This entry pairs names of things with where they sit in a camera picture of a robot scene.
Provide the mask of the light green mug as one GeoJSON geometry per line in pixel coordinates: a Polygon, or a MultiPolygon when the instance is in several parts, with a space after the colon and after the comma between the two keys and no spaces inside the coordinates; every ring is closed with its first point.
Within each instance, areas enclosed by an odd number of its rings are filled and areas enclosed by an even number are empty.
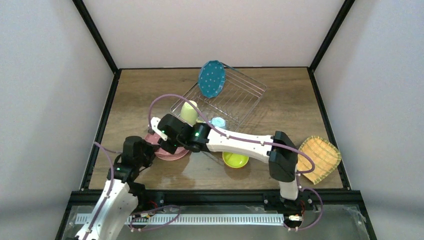
{"type": "Polygon", "coordinates": [[[185,102],[180,110],[180,118],[191,126],[195,125],[199,116],[198,112],[196,111],[197,107],[197,103],[193,100],[185,102]]]}

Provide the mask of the light blue mug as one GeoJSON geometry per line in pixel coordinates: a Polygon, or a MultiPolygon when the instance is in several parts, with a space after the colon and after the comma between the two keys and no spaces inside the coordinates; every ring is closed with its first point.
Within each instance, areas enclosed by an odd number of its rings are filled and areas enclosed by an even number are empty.
{"type": "Polygon", "coordinates": [[[215,128],[221,128],[226,130],[227,129],[227,122],[224,118],[222,117],[213,117],[210,120],[210,123],[215,127],[215,128]]]}

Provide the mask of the yellow-green bowl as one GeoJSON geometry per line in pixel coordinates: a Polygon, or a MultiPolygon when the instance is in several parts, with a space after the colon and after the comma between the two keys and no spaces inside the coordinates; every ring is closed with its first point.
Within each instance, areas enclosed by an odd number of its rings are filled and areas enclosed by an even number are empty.
{"type": "Polygon", "coordinates": [[[224,164],[233,169],[243,168],[249,162],[249,159],[250,158],[246,155],[222,152],[222,160],[224,164]]]}

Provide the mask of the blue polka dot plate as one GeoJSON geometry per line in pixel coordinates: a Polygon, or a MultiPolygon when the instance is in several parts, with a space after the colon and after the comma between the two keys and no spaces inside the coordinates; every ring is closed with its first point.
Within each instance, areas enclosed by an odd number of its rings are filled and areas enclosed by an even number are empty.
{"type": "Polygon", "coordinates": [[[220,61],[210,60],[201,67],[197,85],[204,97],[208,99],[217,97],[223,90],[225,82],[226,71],[220,61]]]}

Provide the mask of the pink polka dot plate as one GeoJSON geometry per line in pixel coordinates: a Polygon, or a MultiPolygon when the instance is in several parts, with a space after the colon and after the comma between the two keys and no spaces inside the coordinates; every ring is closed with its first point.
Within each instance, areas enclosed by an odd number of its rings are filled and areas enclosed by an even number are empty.
{"type": "Polygon", "coordinates": [[[147,143],[149,143],[150,145],[153,145],[153,146],[159,146],[160,144],[158,143],[159,142],[159,139],[160,139],[161,137],[157,134],[157,133],[154,133],[154,134],[150,134],[150,133],[148,133],[145,137],[144,137],[144,140],[147,142],[147,143]]]}

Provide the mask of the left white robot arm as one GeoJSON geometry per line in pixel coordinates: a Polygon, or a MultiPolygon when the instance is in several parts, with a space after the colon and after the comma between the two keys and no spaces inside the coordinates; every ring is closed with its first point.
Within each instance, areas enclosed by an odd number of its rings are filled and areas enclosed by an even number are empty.
{"type": "Polygon", "coordinates": [[[139,136],[126,137],[122,151],[109,160],[104,189],[76,240],[115,240],[128,217],[147,203],[146,187],[136,183],[140,173],[149,168],[159,149],[139,136]]]}

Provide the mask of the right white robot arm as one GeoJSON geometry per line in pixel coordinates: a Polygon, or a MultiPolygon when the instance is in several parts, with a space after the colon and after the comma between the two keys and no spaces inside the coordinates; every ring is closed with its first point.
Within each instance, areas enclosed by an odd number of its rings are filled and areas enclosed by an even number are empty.
{"type": "Polygon", "coordinates": [[[269,175],[279,185],[280,196],[296,200],[296,171],[300,151],[282,131],[274,135],[251,135],[199,122],[189,125],[172,114],[153,117],[150,128],[159,135],[160,147],[173,154],[178,147],[198,152],[227,152],[254,158],[268,165],[269,175]]]}

